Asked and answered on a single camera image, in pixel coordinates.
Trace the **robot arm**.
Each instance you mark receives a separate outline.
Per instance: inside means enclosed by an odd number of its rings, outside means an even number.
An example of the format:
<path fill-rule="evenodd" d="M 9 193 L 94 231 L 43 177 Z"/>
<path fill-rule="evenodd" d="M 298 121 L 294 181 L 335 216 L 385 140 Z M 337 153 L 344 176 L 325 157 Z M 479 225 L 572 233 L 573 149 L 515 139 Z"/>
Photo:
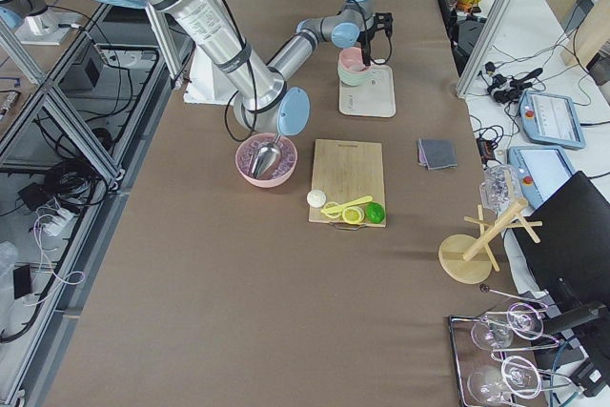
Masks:
<path fill-rule="evenodd" d="M 292 136 L 307 125 L 307 93 L 289 88 L 285 77 L 260 59 L 218 0 L 95 1 L 170 15 L 236 88 L 234 112 L 244 127 Z"/>
<path fill-rule="evenodd" d="M 391 42 L 393 21 L 390 12 L 373 11 L 373 0 L 345 0 L 336 15 L 301 21 L 268 67 L 288 80 L 323 42 L 333 43 L 342 50 L 359 45 L 363 65 L 376 64 L 371 43 L 379 31 Z"/>

